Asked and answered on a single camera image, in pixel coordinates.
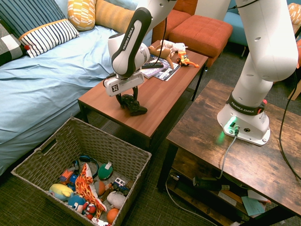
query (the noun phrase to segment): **remote control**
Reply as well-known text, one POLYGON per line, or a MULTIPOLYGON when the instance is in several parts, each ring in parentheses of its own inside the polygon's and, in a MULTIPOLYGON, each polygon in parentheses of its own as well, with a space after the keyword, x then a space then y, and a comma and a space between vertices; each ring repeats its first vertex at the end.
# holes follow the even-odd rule
POLYGON ((142 69, 146 69, 146 68, 159 68, 159 67, 164 67, 162 62, 156 62, 154 63, 145 63, 144 65, 142 65, 142 69))

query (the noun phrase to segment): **wooden side table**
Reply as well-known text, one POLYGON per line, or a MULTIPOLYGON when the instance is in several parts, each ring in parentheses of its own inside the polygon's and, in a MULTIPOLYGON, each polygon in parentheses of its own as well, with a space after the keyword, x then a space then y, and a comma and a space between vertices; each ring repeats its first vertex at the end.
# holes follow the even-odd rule
MULTIPOLYGON (((190 185, 192 178, 208 166, 217 171, 217 174, 209 175, 210 177, 219 176, 224 154, 233 137, 224 134, 216 117, 232 90, 229 86, 211 80, 167 136, 170 145, 157 185, 160 190, 165 188, 171 168, 183 175, 190 185)), ((254 219, 251 218, 242 224, 244 226, 271 225, 294 215, 301 216, 301 181, 294 176, 284 161, 279 147, 279 130, 284 110, 267 104, 265 111, 269 116, 271 129, 267 144, 259 147, 237 139, 229 150, 224 166, 226 176, 234 178, 278 205, 254 219)), ((282 144, 290 163, 299 175, 300 141, 301 117, 287 112, 282 144)), ((223 213, 216 212, 213 207, 198 202, 179 186, 169 184, 169 189, 221 225, 228 226, 233 222, 223 213)), ((238 204, 234 209, 245 211, 244 207, 238 204)))
MULTIPOLYGON (((183 66, 168 81, 151 77, 145 79, 145 82, 139 86, 138 101, 141 106, 148 109, 146 114, 130 116, 128 109, 122 109, 115 97, 107 95, 103 82, 101 82, 78 99, 84 121, 88 122, 86 108, 92 109, 143 137, 146 142, 145 147, 141 147, 142 149, 148 151, 156 149, 166 137, 169 129, 190 98, 193 96, 192 100, 194 99, 206 67, 207 56, 189 50, 187 50, 187 55, 192 62, 199 64, 200 68, 192 65, 183 66), (200 77, 197 87, 192 90, 188 86, 198 73, 200 73, 200 77), (180 97, 185 91, 188 91, 191 95, 189 94, 188 98, 183 101, 180 97)), ((172 61, 176 62, 176 59, 177 55, 175 54, 172 61)))

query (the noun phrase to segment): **book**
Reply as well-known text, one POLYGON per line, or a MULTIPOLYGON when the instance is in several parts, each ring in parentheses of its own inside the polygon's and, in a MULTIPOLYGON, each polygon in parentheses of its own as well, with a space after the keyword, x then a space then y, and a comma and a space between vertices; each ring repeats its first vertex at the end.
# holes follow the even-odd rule
POLYGON ((174 64, 174 69, 172 69, 168 64, 167 68, 164 68, 162 71, 156 73, 154 77, 156 77, 157 79, 161 79, 163 81, 168 81, 174 75, 174 73, 181 67, 179 64, 176 63, 173 64, 174 64))
MULTIPOLYGON (((154 55, 150 55, 149 60, 147 61, 148 63, 155 63, 157 61, 158 57, 154 56, 154 55)), ((163 64, 163 67, 159 67, 159 68, 145 68, 145 69, 141 69, 140 72, 142 72, 145 76, 145 78, 149 79, 150 77, 154 76, 155 74, 157 74, 158 72, 164 70, 165 68, 169 67, 169 64, 165 62, 163 62, 161 59, 158 60, 158 62, 161 62, 163 64)))

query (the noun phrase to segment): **gray carpet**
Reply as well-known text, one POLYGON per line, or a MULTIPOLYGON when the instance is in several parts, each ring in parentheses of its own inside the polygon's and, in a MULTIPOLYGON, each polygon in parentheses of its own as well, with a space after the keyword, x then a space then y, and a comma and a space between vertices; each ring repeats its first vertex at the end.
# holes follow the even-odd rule
MULTIPOLYGON (((223 84, 234 87, 242 71, 246 55, 239 59, 243 47, 229 43, 220 58, 204 74, 198 94, 211 80, 215 79, 223 84)), ((196 86, 197 78, 191 84, 196 86)), ((293 78, 274 84, 267 95, 267 101, 273 105, 284 108, 287 97, 293 89, 293 78)), ((289 111, 301 115, 301 97, 292 101, 289 111)), ((95 114, 89 114, 90 123, 101 128, 106 119, 95 114)), ((211 226, 211 223, 187 213, 170 200, 166 192, 160 193, 157 188, 157 181, 163 164, 167 149, 167 142, 164 141, 158 150, 154 151, 145 184, 138 194, 131 209, 123 221, 123 226, 211 226)), ((71 226, 80 225, 69 215, 63 213, 61 209, 53 203, 35 195, 32 188, 13 177, 9 170, 3 174, 0 183, 0 225, 2 226, 71 226)), ((181 199, 173 196, 175 201, 195 213, 200 214, 181 199)), ((293 217, 285 221, 284 226, 301 226, 301 219, 293 217)))

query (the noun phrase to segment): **blue bed sheet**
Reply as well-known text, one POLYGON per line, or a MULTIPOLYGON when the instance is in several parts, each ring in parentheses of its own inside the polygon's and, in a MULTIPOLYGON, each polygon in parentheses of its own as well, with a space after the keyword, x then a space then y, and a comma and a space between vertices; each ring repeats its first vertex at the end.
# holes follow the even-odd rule
POLYGON ((114 34, 95 26, 36 58, 0 66, 0 175, 78 113, 77 99, 113 72, 107 42, 114 34))

